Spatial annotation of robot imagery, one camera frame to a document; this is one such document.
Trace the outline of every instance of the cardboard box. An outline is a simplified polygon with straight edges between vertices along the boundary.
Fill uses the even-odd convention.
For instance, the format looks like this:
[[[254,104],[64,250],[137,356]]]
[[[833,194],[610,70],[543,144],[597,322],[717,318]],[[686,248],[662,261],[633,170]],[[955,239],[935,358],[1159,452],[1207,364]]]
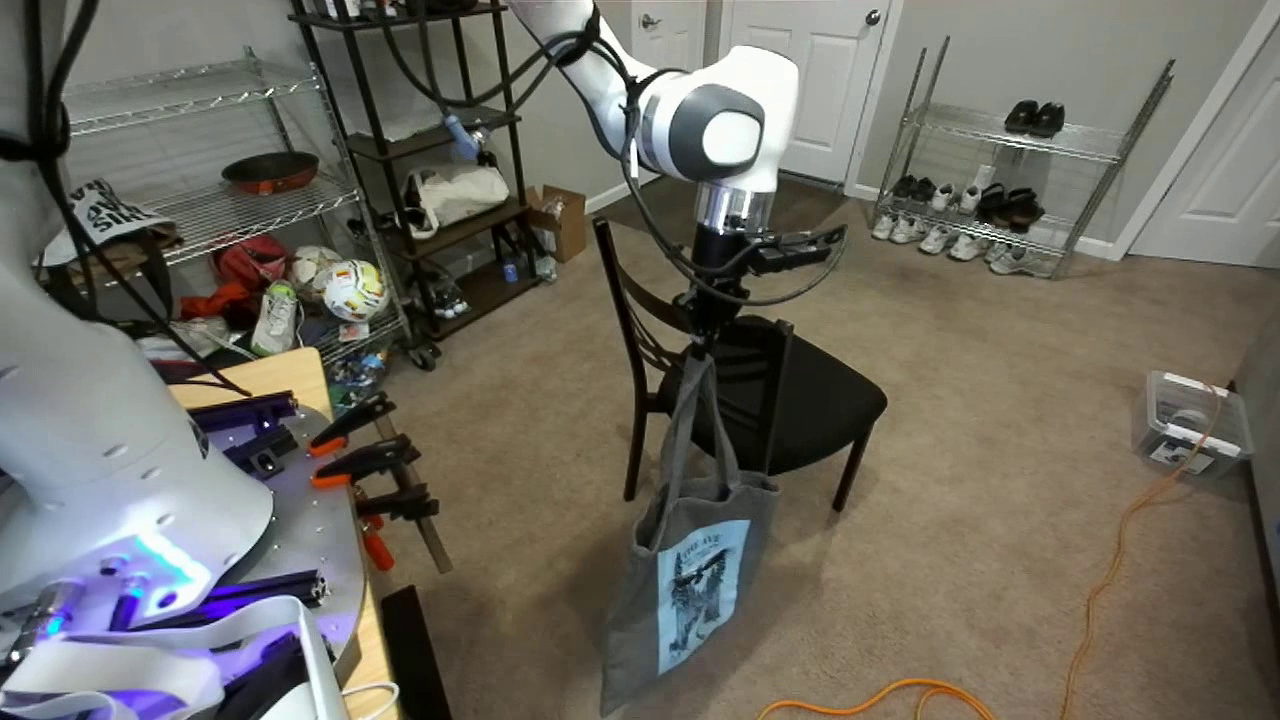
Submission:
[[[575,255],[586,249],[586,196],[581,192],[564,190],[553,184],[544,184],[541,193],[530,187],[529,196],[529,224],[538,231],[539,240],[547,250],[559,263],[568,263]],[[556,201],[563,202],[559,214],[548,211],[554,208]]]

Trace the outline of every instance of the white sneaker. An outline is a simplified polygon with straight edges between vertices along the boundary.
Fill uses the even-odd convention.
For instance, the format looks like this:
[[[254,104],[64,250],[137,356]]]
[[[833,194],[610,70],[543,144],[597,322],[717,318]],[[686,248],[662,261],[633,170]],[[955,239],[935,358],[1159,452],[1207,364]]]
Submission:
[[[942,225],[933,225],[929,234],[924,236],[924,240],[920,241],[920,252],[937,255],[951,245],[954,237],[955,236],[951,231],[943,228]]]
[[[952,260],[968,263],[986,252],[989,243],[991,241],[987,238],[975,238],[972,234],[960,233],[960,238],[951,246],[951,252],[947,252],[947,256]]]
[[[893,232],[895,223],[897,223],[897,215],[881,213],[879,219],[876,220],[876,228],[872,229],[872,237],[876,240],[888,240],[890,233]]]
[[[913,240],[919,240],[916,234],[920,223],[915,222],[915,218],[908,218],[906,215],[897,219],[897,225],[893,227],[893,234],[888,238],[899,245],[906,245]]]
[[[262,293],[262,309],[253,327],[250,350],[259,357],[279,355],[293,348],[293,332],[298,327],[298,293],[285,281],[275,281]]]
[[[929,200],[929,208],[933,208],[938,213],[947,209],[951,201],[955,200],[956,190],[951,183],[946,183],[942,187],[933,191],[933,200]]]
[[[1004,255],[991,263],[991,272],[997,275],[1024,274],[1047,278],[1053,274],[1059,258],[1037,252],[1027,247],[1010,247]]]
[[[983,258],[983,261],[986,261],[988,264],[989,263],[995,263],[997,258],[1000,258],[1005,252],[1009,252],[1010,247],[1011,246],[1007,242],[997,242],[997,243],[992,245],[991,250],[987,251],[987,256]]]
[[[978,186],[970,184],[960,195],[960,208],[961,215],[973,215],[973,211],[978,209],[978,201],[982,200],[982,191]]]

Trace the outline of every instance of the black chair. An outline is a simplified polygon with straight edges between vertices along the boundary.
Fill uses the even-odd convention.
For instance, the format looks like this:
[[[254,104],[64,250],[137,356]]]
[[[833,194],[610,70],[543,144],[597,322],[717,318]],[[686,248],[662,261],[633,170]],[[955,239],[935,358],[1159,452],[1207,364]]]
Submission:
[[[659,300],[622,269],[607,220],[596,218],[594,231],[635,383],[631,454],[622,495],[631,501],[644,452],[645,420],[650,413],[671,415],[675,410],[684,356],[689,352],[687,347],[681,352],[663,347],[645,328],[635,306],[677,331],[687,333],[691,325],[680,307]],[[771,475],[787,473],[851,445],[832,502],[833,510],[842,511],[872,428],[888,407],[884,392],[819,347],[795,337],[791,324],[783,320],[737,318],[712,346],[712,356],[721,414],[742,469]],[[657,392],[649,391],[646,363],[663,375]],[[704,452],[714,452],[712,420],[701,407],[694,420],[694,442]]]

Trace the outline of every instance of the gray tote bag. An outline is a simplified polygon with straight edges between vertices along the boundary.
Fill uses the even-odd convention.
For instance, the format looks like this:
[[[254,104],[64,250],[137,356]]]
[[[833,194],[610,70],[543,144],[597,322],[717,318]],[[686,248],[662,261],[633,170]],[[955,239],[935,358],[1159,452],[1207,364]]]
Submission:
[[[686,478],[699,398],[716,419],[716,473]],[[684,662],[733,616],[755,578],[777,501],[768,477],[737,468],[714,361],[690,355],[662,443],[662,484],[635,525],[605,624],[602,716]]]

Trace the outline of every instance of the chair seat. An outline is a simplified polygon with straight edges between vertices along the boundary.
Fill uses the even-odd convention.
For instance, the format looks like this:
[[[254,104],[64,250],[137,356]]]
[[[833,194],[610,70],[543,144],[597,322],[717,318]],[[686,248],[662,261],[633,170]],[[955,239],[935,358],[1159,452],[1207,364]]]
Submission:
[[[741,318],[737,322],[767,323],[760,318]],[[718,366],[741,361],[749,352],[751,348],[723,342],[712,350]],[[810,465],[863,438],[888,407],[888,398],[876,383],[804,338],[792,337],[783,372],[778,425],[769,460],[772,474]],[[658,388],[659,406],[668,415],[675,410],[682,368],[676,366],[663,377]],[[754,423],[764,396],[763,377],[727,378],[721,372],[717,379],[721,415],[739,465],[745,470],[763,470],[764,448]],[[694,420],[694,442],[704,452],[714,452],[712,420],[701,405]]]

